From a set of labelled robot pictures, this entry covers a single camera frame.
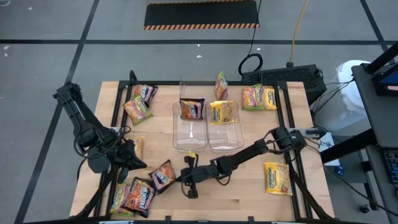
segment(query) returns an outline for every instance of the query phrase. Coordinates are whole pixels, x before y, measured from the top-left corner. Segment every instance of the black cable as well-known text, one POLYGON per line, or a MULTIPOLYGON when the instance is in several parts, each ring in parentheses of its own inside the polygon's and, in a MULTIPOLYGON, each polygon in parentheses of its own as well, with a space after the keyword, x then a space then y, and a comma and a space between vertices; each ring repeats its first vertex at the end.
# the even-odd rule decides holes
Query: black cable
POLYGON ((314 119, 315 119, 315 117, 316 117, 316 115, 317 115, 317 112, 320 111, 320 109, 318 110, 318 108, 319 108, 319 104, 320 104, 320 102, 321 102, 321 99, 322 99, 323 97, 325 97, 325 96, 327 96, 327 95, 329 95, 330 93, 333 93, 333 92, 335 91, 335 93, 333 94, 333 96, 334 96, 334 95, 336 94, 336 92, 339 92, 339 91, 342 90, 344 87, 348 86, 348 84, 349 84, 350 82, 353 82, 353 81, 354 81, 354 79, 352 79, 351 81, 348 81, 348 82, 341 82, 343 85, 338 86, 338 87, 335 88, 334 90, 331 90, 331 91, 329 91, 328 93, 326 93, 326 94, 320 96, 320 97, 315 101, 314 107, 311 109, 311 110, 313 111, 313 113, 314 113, 314 119))
POLYGON ((322 108, 339 92, 339 91, 341 91, 342 89, 344 89, 345 87, 347 87, 349 85, 349 83, 346 83, 346 84, 344 84, 344 85, 342 85, 341 86, 341 88, 339 88, 338 90, 336 90, 335 92, 334 92, 334 94, 332 94, 332 96, 331 97, 329 97, 329 99, 327 99, 322 105, 321 105, 321 107, 319 107, 319 109, 317 109, 316 111, 315 111, 315 114, 317 114, 320 110, 322 110, 322 108))
POLYGON ((110 151, 117 145, 117 143, 122 139, 122 135, 121 135, 121 131, 122 131, 122 130, 123 130, 123 128, 121 128, 121 129, 119 130, 119 132, 118 132, 119 137, 115 140, 115 142, 113 142, 112 146, 111 146, 108 150, 106 150, 105 152, 103 152, 103 153, 101 153, 101 154, 98 154, 98 155, 95 155, 95 156, 86 156, 85 153, 80 152, 80 151, 77 149, 77 147, 76 147, 76 138, 77 138, 78 134, 76 135, 75 139, 73 140, 73 148, 75 149, 75 152, 76 152, 79 156, 81 156, 81 157, 83 157, 83 158, 86 158, 86 159, 95 159, 95 158, 99 158, 99 157, 101 157, 101 156, 107 154, 108 152, 110 152, 110 151))
POLYGON ((84 158, 84 159, 81 161, 79 167, 77 168, 77 181, 79 181, 80 169, 81 169, 83 163, 85 163, 85 161, 86 161, 86 158, 84 158))
MULTIPOLYGON (((196 173, 196 174, 207 174, 207 172, 199 172, 199 173, 196 173)), ((186 175, 184 178, 187 178, 187 177, 190 177, 190 176, 192 176, 193 174, 188 174, 188 175, 186 175)), ((189 198, 189 196, 187 195, 187 193, 185 193, 185 191, 184 191, 184 181, 181 179, 181 191, 182 191, 182 193, 187 197, 187 198, 189 198)))
POLYGON ((252 37, 252 39, 251 39, 250 50, 249 50, 248 55, 250 55, 251 49, 253 48, 254 36, 255 36, 255 34, 256 34, 257 24, 259 23, 259 15, 260 15, 261 2, 262 2, 262 0, 260 0, 260 3, 259 3, 259 9, 258 9, 258 11, 257 11, 256 25, 254 26, 253 37, 252 37))
POLYGON ((386 65, 386 66, 391 66, 391 65, 395 65, 395 64, 397 64, 398 62, 394 62, 394 63, 391 63, 391 64, 389 64, 389 65, 386 65))
MULTIPOLYGON (((308 146, 308 147, 310 147, 311 149, 313 149, 314 151, 316 151, 316 152, 320 155, 320 151, 319 151, 318 149, 316 149, 315 147, 312 147, 312 146, 308 146)), ((359 192, 358 190, 356 190, 353 186, 351 186, 351 184, 349 184, 349 183, 348 183, 347 181, 345 181, 343 178, 341 178, 341 177, 337 176, 336 174, 330 172, 330 171, 325 167, 325 165, 322 164, 322 166, 323 166, 323 169, 324 169, 324 170, 326 170, 329 174, 335 176, 337 179, 343 181, 343 182, 344 182, 349 188, 351 188, 355 193, 357 193, 358 195, 362 196, 362 197, 365 198, 366 200, 370 201, 373 205, 379 207, 380 209, 383 209, 384 211, 390 213, 391 215, 394 215, 394 216, 397 216, 397 217, 398 217, 398 213, 395 213, 395 212, 389 210, 388 208, 379 205, 379 204, 378 204, 377 202, 375 202, 374 200, 370 199, 369 197, 363 195, 361 192, 359 192)))
POLYGON ((341 82, 341 83, 330 82, 330 83, 328 83, 328 84, 325 84, 325 85, 331 85, 331 84, 345 84, 345 83, 350 83, 350 82, 352 82, 352 81, 348 81, 348 82, 341 82))
POLYGON ((124 134, 130 133, 131 132, 131 127, 128 125, 125 125, 124 128, 129 128, 128 131, 125 131, 124 134))
MULTIPOLYGON (((324 128, 324 127, 322 127, 322 126, 319 126, 319 125, 317 125, 317 124, 314 124, 314 126, 315 126, 315 127, 318 127, 318 128, 322 128, 322 129, 325 130, 326 132, 330 132, 330 131, 327 130, 326 128, 324 128)), ((339 143, 340 143, 340 142, 343 142, 342 140, 340 140, 340 139, 334 137, 333 135, 332 135, 331 137, 332 137, 334 140, 337 140, 339 143)))
POLYGON ((307 137, 304 137, 306 140, 308 140, 308 141, 310 141, 310 142, 312 142, 312 143, 314 143, 314 144, 317 144, 318 146, 319 146, 319 143, 317 143, 317 142, 315 142, 315 141, 312 141, 310 138, 307 138, 307 137))
POLYGON ((232 172, 229 174, 229 176, 228 176, 228 180, 225 182, 225 183, 222 183, 219 179, 217 179, 217 178, 215 178, 216 180, 217 180, 217 182, 219 183, 219 184, 221 184, 222 186, 227 186, 228 184, 229 184, 229 181, 231 180, 231 175, 232 175, 232 172))
POLYGON ((243 76, 242 66, 243 66, 243 64, 244 64, 249 58, 251 58, 251 57, 257 57, 257 58, 259 59, 259 61, 260 61, 260 62, 259 62, 259 65, 257 66, 257 68, 254 69, 252 72, 258 72, 258 71, 261 69, 262 64, 263 64, 263 60, 262 60, 262 57, 261 57, 260 54, 251 54, 251 50, 252 50, 252 48, 253 48, 254 36, 255 36, 256 30, 257 30, 257 24, 259 23, 259 14, 260 14, 261 2, 262 2, 262 0, 260 0, 259 9, 258 9, 258 11, 257 11, 257 19, 256 19, 256 24, 255 24, 255 26, 254 26, 253 37, 252 37, 251 43, 250 43, 250 50, 249 50, 249 53, 248 53, 248 55, 241 61, 241 63, 239 64, 239 67, 238 67, 238 73, 239 73, 241 76, 243 76))

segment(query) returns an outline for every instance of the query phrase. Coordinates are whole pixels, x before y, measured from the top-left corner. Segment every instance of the transparent tray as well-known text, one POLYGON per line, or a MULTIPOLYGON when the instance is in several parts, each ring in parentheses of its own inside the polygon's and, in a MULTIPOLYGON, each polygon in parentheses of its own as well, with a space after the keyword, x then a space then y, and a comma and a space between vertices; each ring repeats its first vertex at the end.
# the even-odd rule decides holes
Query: transparent tray
POLYGON ((234 122, 211 125, 212 112, 209 103, 205 103, 207 116, 207 136, 209 146, 213 152, 225 152, 243 146, 241 122, 239 120, 239 105, 233 101, 232 115, 234 122))
POLYGON ((173 104, 173 146, 181 152, 201 151, 207 146, 206 106, 203 107, 203 120, 181 119, 180 102, 173 104))

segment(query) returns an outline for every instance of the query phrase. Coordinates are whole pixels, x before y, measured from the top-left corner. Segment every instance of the orange noodle package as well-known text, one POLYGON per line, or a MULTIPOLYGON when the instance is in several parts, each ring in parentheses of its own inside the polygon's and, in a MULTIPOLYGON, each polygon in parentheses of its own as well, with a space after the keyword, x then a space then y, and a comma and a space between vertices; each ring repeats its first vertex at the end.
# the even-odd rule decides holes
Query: orange noodle package
POLYGON ((154 196, 155 188, 151 185, 151 181, 135 177, 132 181, 130 194, 121 208, 148 218, 149 205, 154 196))
POLYGON ((155 85, 136 85, 134 95, 141 95, 145 105, 149 108, 150 101, 155 96, 157 86, 155 85))
POLYGON ((154 181, 155 189, 160 194, 175 182, 175 173, 170 159, 153 172, 149 173, 154 181))
POLYGON ((203 119, 205 99, 180 98, 181 119, 203 119))
POLYGON ((224 72, 220 72, 217 76, 217 80, 214 86, 214 92, 217 100, 226 100, 228 97, 228 82, 224 75, 224 72))
POLYGON ((131 117, 133 126, 153 116, 148 107, 145 105, 141 95, 134 95, 132 100, 124 104, 124 109, 131 117))

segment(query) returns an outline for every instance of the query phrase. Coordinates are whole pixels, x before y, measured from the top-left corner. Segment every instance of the wooden table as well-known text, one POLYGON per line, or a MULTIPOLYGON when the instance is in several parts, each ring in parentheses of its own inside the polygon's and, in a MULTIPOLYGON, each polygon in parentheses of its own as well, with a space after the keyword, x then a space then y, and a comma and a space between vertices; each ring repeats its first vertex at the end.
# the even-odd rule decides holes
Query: wooden table
MULTIPOLYGON (((118 82, 103 82, 95 110, 95 115, 104 126, 110 126, 113 114, 118 82)), ((241 90, 244 86, 229 86, 228 99, 235 100, 242 105, 241 90)), ((289 95, 297 128, 311 128, 313 126, 307 98, 302 83, 288 83, 289 95)), ((186 89, 188 96, 203 96, 206 101, 214 101, 213 86, 191 86, 186 89)), ((284 109, 285 125, 287 114, 285 110, 284 96, 280 91, 281 105, 284 109)), ((143 160, 148 165, 146 169, 130 171, 126 182, 131 183, 135 176, 149 178, 148 173, 170 159, 176 175, 180 169, 187 166, 183 157, 186 153, 178 152, 172 145, 173 139, 173 112, 172 105, 179 100, 179 86, 159 86, 152 101, 150 110, 154 114, 141 124, 133 127, 131 119, 127 119, 127 125, 132 131, 125 135, 127 138, 144 136, 143 160)), ((118 126, 120 126, 123 107, 119 111, 118 126)), ((243 111, 239 110, 244 146, 235 149, 233 154, 244 149, 264 137, 268 130, 278 127, 276 111, 243 111)), ((325 173, 318 153, 310 149, 303 149, 303 168, 309 191, 315 197, 323 209, 334 217, 331 205, 325 173)), ((199 165, 209 164, 209 160, 221 156, 211 152, 209 146, 199 152, 199 165)), ((170 215, 173 220, 224 220, 247 221, 248 216, 253 216, 256 221, 294 221, 294 213, 291 196, 266 194, 265 186, 265 162, 284 162, 283 156, 264 154, 241 164, 231 177, 227 186, 221 186, 215 180, 206 180, 197 184, 199 198, 186 198, 176 183, 163 194, 156 196, 150 206, 148 220, 164 220, 170 215)), ((90 200, 98 188, 100 174, 94 174, 87 163, 81 168, 80 179, 77 184, 75 198, 70 214, 77 214, 90 200)), ((305 209, 302 194, 298 190, 300 213, 305 217, 305 209)), ((101 214, 105 213, 108 190, 104 194, 101 214)), ((112 219, 131 219, 121 215, 113 215, 112 219)))

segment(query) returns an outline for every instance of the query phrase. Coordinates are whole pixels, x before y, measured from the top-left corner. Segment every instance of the floor mat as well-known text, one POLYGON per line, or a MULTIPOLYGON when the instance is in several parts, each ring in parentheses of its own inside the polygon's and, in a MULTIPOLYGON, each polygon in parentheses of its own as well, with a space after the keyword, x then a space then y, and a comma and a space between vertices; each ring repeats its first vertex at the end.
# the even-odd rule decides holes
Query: floor mat
POLYGON ((254 0, 163 2, 147 5, 145 30, 259 27, 254 0))

